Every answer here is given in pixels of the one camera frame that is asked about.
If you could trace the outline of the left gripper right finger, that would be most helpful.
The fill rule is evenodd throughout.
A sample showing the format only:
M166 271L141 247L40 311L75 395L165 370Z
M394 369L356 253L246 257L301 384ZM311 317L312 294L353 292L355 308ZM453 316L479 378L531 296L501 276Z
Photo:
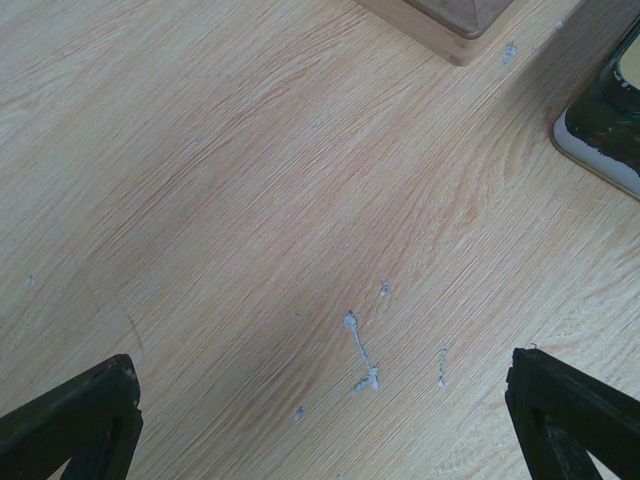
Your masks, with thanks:
M533 479L639 477L639 401L539 349L516 348L505 401Z

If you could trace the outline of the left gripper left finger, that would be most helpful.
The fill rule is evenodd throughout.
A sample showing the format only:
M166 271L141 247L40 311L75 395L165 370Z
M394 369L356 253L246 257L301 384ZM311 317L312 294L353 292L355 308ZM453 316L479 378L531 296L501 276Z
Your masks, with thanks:
M143 427L140 385L117 354L1 417L1 477L124 479Z

